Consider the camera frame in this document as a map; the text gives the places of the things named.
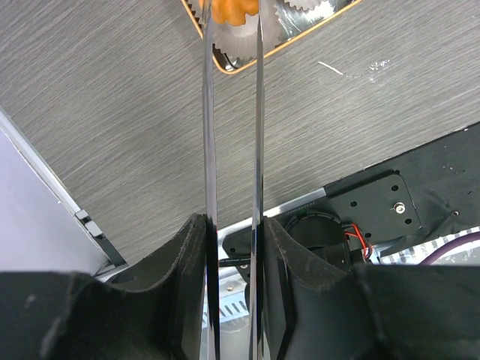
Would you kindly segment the gold cookie tin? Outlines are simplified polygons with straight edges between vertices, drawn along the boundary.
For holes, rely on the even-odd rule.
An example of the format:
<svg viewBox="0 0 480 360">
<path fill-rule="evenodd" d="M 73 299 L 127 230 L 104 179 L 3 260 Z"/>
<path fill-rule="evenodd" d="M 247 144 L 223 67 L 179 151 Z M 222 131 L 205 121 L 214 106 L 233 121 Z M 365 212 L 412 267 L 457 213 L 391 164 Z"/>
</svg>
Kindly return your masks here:
<svg viewBox="0 0 480 360">
<path fill-rule="evenodd" d="M 205 25 L 205 10 L 206 6 L 210 5 L 210 1 L 183 1 L 182 4 L 192 20 L 193 26 L 197 32 L 201 35 L 203 33 L 203 26 Z M 280 23 L 280 43 L 270 52 L 264 52 L 264 56 L 268 57 L 279 50 L 289 46 L 293 42 L 299 40 L 305 35 L 311 33 L 313 30 L 318 29 L 320 26 L 326 24 L 329 20 L 342 14 L 344 11 L 352 8 L 355 1 L 336 1 L 337 10 L 333 15 L 326 19 L 322 19 L 318 22 L 310 23 L 301 21 L 298 17 L 294 16 L 281 16 L 276 8 L 276 14 Z M 218 70 L 224 74 L 233 75 L 237 74 L 246 68 L 250 67 L 256 61 L 256 57 L 250 60 L 242 60 L 238 58 L 230 58 L 226 54 L 218 50 L 213 44 L 213 62 L 217 66 Z"/>
</svg>

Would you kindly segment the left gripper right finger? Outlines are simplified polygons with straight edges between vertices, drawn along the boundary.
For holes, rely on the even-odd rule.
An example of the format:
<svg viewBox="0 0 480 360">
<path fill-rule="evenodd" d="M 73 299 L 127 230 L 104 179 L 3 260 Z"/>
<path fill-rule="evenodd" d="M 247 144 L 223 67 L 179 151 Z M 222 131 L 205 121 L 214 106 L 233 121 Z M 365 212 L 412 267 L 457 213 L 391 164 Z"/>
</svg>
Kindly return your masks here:
<svg viewBox="0 0 480 360">
<path fill-rule="evenodd" d="M 265 232 L 272 359 L 477 359 L 479 269 L 357 265 L 342 271 L 273 219 Z"/>
</svg>

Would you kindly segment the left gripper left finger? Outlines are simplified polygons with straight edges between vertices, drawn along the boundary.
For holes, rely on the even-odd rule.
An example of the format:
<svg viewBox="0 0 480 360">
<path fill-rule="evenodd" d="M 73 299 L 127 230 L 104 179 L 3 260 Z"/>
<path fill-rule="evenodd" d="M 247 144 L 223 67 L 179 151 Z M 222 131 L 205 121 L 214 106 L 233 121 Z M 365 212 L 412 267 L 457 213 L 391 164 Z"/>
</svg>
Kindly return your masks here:
<svg viewBox="0 0 480 360">
<path fill-rule="evenodd" d="M 79 272 L 1 273 L 3 359 L 198 359 L 206 216 L 101 282 Z"/>
</svg>

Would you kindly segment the orange flower cookie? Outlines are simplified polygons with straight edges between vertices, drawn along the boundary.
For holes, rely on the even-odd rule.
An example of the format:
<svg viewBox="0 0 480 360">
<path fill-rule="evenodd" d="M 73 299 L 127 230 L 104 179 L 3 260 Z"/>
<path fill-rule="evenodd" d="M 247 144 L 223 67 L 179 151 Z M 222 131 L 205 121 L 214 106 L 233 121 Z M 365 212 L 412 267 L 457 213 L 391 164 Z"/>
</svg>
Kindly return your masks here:
<svg viewBox="0 0 480 360">
<path fill-rule="evenodd" d="M 212 0 L 211 18 L 219 25 L 228 23 L 231 26 L 243 26 L 247 16 L 256 16 L 259 13 L 257 0 Z"/>
</svg>

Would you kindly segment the metal tongs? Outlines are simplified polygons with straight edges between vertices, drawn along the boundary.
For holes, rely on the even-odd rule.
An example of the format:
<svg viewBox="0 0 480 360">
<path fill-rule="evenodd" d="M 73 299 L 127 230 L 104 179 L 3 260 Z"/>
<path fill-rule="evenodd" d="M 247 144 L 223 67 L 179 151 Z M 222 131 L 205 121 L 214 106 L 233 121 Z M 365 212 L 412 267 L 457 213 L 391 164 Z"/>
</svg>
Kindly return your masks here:
<svg viewBox="0 0 480 360">
<path fill-rule="evenodd" d="M 254 161 L 253 215 L 250 245 L 250 298 L 249 298 L 249 358 L 263 359 L 263 163 L 265 129 L 264 87 L 264 36 L 263 20 L 266 3 L 259 1 L 256 30 L 256 132 Z M 214 80 L 213 80 L 213 19 L 212 5 L 205 1 L 202 6 L 202 121 L 205 167 L 206 223 L 206 283 L 208 299 L 207 356 L 221 357 L 220 339 L 220 293 L 218 260 L 218 206 L 217 167 L 215 157 L 214 129 Z"/>
</svg>

